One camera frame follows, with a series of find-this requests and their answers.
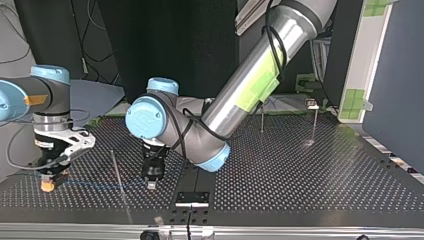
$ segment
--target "small object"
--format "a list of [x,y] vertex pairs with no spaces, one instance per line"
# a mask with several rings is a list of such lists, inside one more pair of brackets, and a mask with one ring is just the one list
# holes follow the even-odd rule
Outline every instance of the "small object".
[[53,181],[41,180],[41,190],[43,192],[52,192],[54,188]]
[[147,181],[147,189],[155,190],[156,189],[156,180],[155,181]]
[[313,98],[305,99],[305,106],[309,110],[318,110],[319,109],[317,101]]
[[180,192],[178,193],[177,207],[209,207],[209,193],[208,192]]
[[41,190],[43,192],[53,192],[65,182],[68,176],[68,170],[53,175],[41,174]]

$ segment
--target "black cable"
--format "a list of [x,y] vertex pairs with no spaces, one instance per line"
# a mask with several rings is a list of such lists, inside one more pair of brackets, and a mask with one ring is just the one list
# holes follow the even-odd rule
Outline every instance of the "black cable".
[[4,62],[0,62],[0,64],[13,63],[13,62],[20,61],[20,60],[26,58],[30,51],[31,51],[31,48],[28,47],[26,53],[24,55],[22,55],[21,57],[18,57],[18,58],[12,59],[12,60],[8,60],[8,61],[4,61]]
[[172,123],[173,123],[175,130],[177,131],[177,135],[178,135],[178,140],[174,143],[174,145],[172,146],[171,149],[175,149],[175,148],[177,148],[178,145],[181,144],[181,154],[183,155],[184,159],[187,159],[184,136],[181,133],[181,128],[180,128],[180,125],[178,124],[178,120],[175,117],[174,112],[172,112],[171,108],[168,106],[168,104],[166,104],[165,101],[162,100],[162,98],[160,98],[160,97],[158,97],[154,94],[150,94],[150,93],[145,93],[142,96],[149,96],[149,97],[156,99],[165,108],[165,111],[168,113],[168,115],[171,116]]
[[[93,12],[94,12],[94,7],[95,7],[96,3],[97,3],[97,0],[95,0],[95,1],[93,2],[93,5],[92,5],[92,6],[91,6],[91,8],[90,8],[90,12],[89,12],[89,14],[90,14],[90,15],[92,15],[92,14],[93,14]],[[90,20],[90,19],[88,19],[87,24],[85,25],[84,33],[83,33],[83,35],[82,35],[82,40],[81,40],[81,41],[82,41],[82,50],[83,50],[83,52],[85,53],[85,55],[87,56],[87,58],[89,58],[91,61],[94,61],[94,62],[104,62],[106,59],[108,59],[108,58],[110,58],[111,56],[113,56],[113,52],[112,52],[112,53],[110,53],[110,54],[108,54],[108,55],[106,55],[105,57],[103,57],[103,58],[101,58],[101,59],[96,59],[96,58],[94,58],[94,57],[90,56],[90,54],[88,54],[88,52],[85,50],[85,47],[84,47],[85,37],[87,36],[88,28],[90,27],[90,23],[91,23],[91,20]]]
[[314,49],[313,43],[311,44],[311,50],[312,50],[312,59],[313,59],[313,63],[314,63],[314,68],[315,68],[315,71],[317,72],[317,80],[321,85],[322,92],[324,93],[325,97],[328,99],[328,102],[331,105],[330,107],[333,107],[334,111],[337,113],[337,115],[339,115],[339,111],[336,109],[338,107],[336,105],[334,105],[333,102],[331,101],[330,97],[327,94],[327,91],[325,91],[324,83],[323,83],[323,81],[321,80],[321,78],[318,74],[318,66],[317,66],[317,61],[315,59],[315,49]]
[[81,34],[80,34],[80,27],[79,27],[79,25],[78,25],[78,21],[77,21],[77,19],[76,19],[76,13],[75,13],[75,7],[74,7],[74,1],[73,0],[71,0],[71,7],[72,7],[72,14],[73,14],[73,17],[74,17],[74,23],[75,23],[75,27],[76,27],[76,29],[77,29],[77,36],[78,36],[78,40],[79,40],[79,45],[80,45],[80,50],[81,50],[81,55],[82,55],[82,57],[84,58],[84,62],[85,62],[85,64],[87,65],[87,67],[90,67],[95,73],[96,73],[96,75],[97,75],[97,78],[96,78],[96,81],[98,82],[99,80],[100,80],[100,78],[102,78],[106,83],[108,83],[108,84],[111,84],[102,74],[100,74],[100,72],[99,72],[99,70],[97,70],[97,68],[95,68],[92,64],[90,64],[86,59],[85,59],[85,57],[87,57],[88,59],[90,59],[90,60],[92,60],[92,61],[94,61],[94,62],[103,62],[103,61],[105,61],[106,59],[108,59],[109,57],[111,57],[112,55],[113,55],[113,53],[111,53],[111,54],[109,54],[109,55],[107,55],[106,57],[104,57],[103,59],[100,59],[100,60],[98,60],[98,59],[95,59],[95,58],[93,58],[93,57],[91,57],[86,51],[85,51],[85,47],[84,47],[84,40],[85,40],[85,37],[86,37],[86,35],[87,35],[87,32],[88,32],[88,27],[90,26],[90,20],[88,20],[87,21],[87,24],[86,24],[86,26],[85,26],[85,29],[84,29],[84,33],[83,33],[83,35],[82,35],[82,37],[81,37]]
[[[255,109],[255,111],[253,112],[253,114],[249,117],[249,120],[247,120],[247,123],[246,123],[246,125],[249,125],[249,123],[250,123],[250,121],[252,121],[252,118],[253,118],[253,116],[255,116],[256,115],[256,113],[258,112],[258,110],[260,109],[262,107],[262,102],[260,102],[258,105],[256,105],[256,109]],[[210,135],[212,135],[212,136],[214,136],[215,138],[217,138],[217,139],[219,139],[219,140],[221,140],[221,141],[224,141],[224,142],[226,142],[226,141],[229,141],[229,140],[234,140],[234,139],[237,139],[237,138],[240,138],[242,135],[243,135],[243,133],[244,132],[242,132],[240,135],[238,135],[238,136],[233,136],[233,137],[230,137],[230,138],[225,138],[225,137],[222,137],[222,136],[220,136],[220,135],[218,135],[216,132],[214,132],[214,131],[212,131],[203,121],[202,121],[202,119],[200,119],[200,118],[197,118],[196,117],[196,115],[194,115],[189,109],[187,109],[187,108],[184,108],[183,109],[183,114],[184,115],[186,115],[187,116],[187,114],[191,117],[191,119],[193,120],[193,121],[195,121],[195,122],[197,122],[203,129],[205,129]]]
[[[277,64],[277,67],[278,67],[279,72],[280,72],[279,76],[280,76],[280,78],[282,78],[282,76],[284,76],[284,71],[285,71],[285,68],[287,66],[287,51],[286,51],[286,48],[284,46],[284,42],[280,38],[278,32],[270,24],[269,13],[271,11],[271,6],[272,6],[273,2],[274,2],[273,0],[270,0],[268,2],[267,7],[266,7],[264,28],[265,28],[265,31],[266,31],[266,34],[267,34],[267,37],[268,37],[269,45],[271,46],[271,51],[272,51],[272,54],[274,56],[274,61]],[[275,38],[278,41],[278,44],[280,45],[281,51],[283,53],[283,62],[281,62],[280,58],[278,57],[277,49],[275,47],[272,35],[275,36]]]

